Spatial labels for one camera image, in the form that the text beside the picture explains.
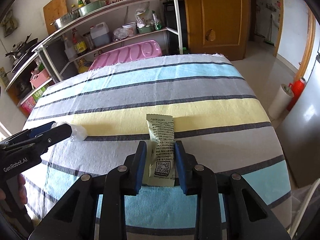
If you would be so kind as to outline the person's left hand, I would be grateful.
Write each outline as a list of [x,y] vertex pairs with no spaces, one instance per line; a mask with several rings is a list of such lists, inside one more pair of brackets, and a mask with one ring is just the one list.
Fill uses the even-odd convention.
[[20,173],[14,178],[8,180],[9,185],[11,187],[15,187],[17,189],[17,195],[19,197],[20,203],[22,205],[26,205],[28,202],[27,190],[25,188],[25,177]]

